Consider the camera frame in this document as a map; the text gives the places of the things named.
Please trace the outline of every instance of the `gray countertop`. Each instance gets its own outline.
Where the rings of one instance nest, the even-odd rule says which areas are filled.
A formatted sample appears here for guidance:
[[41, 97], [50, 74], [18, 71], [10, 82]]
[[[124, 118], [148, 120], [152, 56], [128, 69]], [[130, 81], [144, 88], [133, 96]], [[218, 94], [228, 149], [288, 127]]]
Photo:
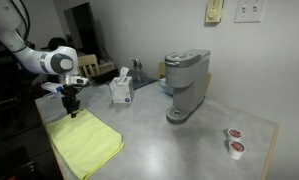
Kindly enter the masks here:
[[[123, 135], [125, 147], [90, 179], [184, 180], [264, 179], [278, 130], [276, 123], [208, 99], [182, 125], [166, 120], [172, 97], [149, 84], [135, 91], [132, 104], [113, 104], [109, 87], [88, 87], [78, 98], [82, 107]], [[36, 100], [44, 123], [66, 115], [61, 100]], [[244, 133], [247, 152], [228, 155], [226, 129]], [[54, 148], [65, 179], [76, 179]]]

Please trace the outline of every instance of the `coffee pod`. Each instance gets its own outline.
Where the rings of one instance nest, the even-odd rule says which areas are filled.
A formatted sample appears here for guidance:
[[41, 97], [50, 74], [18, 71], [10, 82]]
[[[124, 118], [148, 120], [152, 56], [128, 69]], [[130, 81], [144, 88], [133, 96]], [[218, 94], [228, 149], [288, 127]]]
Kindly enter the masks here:
[[238, 129], [228, 129], [228, 140], [229, 141], [240, 141], [242, 139], [242, 132]]
[[237, 141], [229, 141], [229, 156], [234, 160], [239, 160], [246, 152], [246, 147]]

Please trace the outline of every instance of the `single-serve coffee machine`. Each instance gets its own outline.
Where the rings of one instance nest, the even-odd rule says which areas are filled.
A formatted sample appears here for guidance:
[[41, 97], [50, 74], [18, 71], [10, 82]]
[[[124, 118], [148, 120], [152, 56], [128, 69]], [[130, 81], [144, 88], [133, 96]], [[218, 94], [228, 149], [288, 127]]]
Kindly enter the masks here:
[[166, 56], [166, 83], [173, 88], [173, 105], [166, 115], [169, 122], [186, 122], [203, 102], [209, 59], [210, 51], [200, 49]]

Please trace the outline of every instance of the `black cable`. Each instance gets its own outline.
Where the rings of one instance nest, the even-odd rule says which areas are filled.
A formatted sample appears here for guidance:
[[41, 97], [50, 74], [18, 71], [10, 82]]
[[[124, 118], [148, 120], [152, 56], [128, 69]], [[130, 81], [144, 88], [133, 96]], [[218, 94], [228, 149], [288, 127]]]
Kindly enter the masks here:
[[23, 23], [24, 23], [24, 25], [25, 25], [25, 29], [26, 29], [26, 31], [25, 31], [25, 35], [26, 35], [26, 34], [27, 34], [27, 31], [28, 31], [27, 21], [26, 21], [26, 19], [23, 17], [23, 15], [21, 14], [21, 12], [20, 12], [18, 6], [15, 4], [15, 2], [14, 2], [13, 0], [10, 0], [10, 2], [13, 4], [13, 6], [15, 7], [15, 9], [17, 10], [19, 16], [21, 17], [21, 19], [22, 19], [22, 21], [23, 21]]
[[[15, 7], [15, 9], [17, 10], [19, 16], [21, 17], [21, 19], [22, 19], [22, 21], [23, 21], [23, 23], [24, 23], [24, 25], [25, 25], [25, 29], [26, 29], [26, 31], [25, 31], [25, 35], [24, 35], [24, 36], [26, 36], [26, 34], [28, 34], [28, 32], [27, 32], [27, 31], [28, 31], [28, 25], [27, 25], [27, 22], [26, 22], [25, 18], [23, 17], [23, 15], [21, 14], [21, 12], [20, 12], [19, 8], [17, 7], [17, 5], [15, 4], [15, 2], [13, 2], [13, 0], [10, 0], [10, 2], [13, 4], [13, 6]], [[26, 40], [25, 37], [24, 37], [24, 42], [25, 42], [25, 46], [24, 46], [23, 48], [18, 49], [18, 50], [16, 50], [16, 51], [11, 51], [11, 52], [12, 52], [12, 53], [17, 53], [17, 52], [20, 52], [20, 51], [24, 50], [26, 47], [28, 47], [27, 40]]]
[[28, 29], [27, 29], [27, 33], [24, 35], [24, 39], [25, 41], [27, 41], [28, 39], [28, 36], [29, 36], [29, 33], [30, 33], [30, 28], [31, 28], [31, 23], [30, 23], [30, 16], [29, 16], [29, 12], [28, 12], [28, 9], [27, 7], [25, 6], [25, 4], [22, 2], [22, 0], [19, 0], [21, 5], [23, 6], [24, 10], [25, 10], [25, 13], [26, 13], [26, 16], [27, 16], [27, 25], [28, 25]]
[[17, 34], [18, 34], [20, 37], [22, 37], [18, 29], [17, 29]]

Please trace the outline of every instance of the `yellow cloth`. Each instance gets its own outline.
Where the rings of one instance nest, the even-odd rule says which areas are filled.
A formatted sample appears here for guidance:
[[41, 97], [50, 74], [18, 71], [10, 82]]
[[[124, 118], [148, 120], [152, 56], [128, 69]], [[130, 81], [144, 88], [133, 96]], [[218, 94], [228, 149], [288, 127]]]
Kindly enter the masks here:
[[122, 135], [88, 110], [47, 124], [47, 131], [72, 172], [88, 179], [123, 147]]

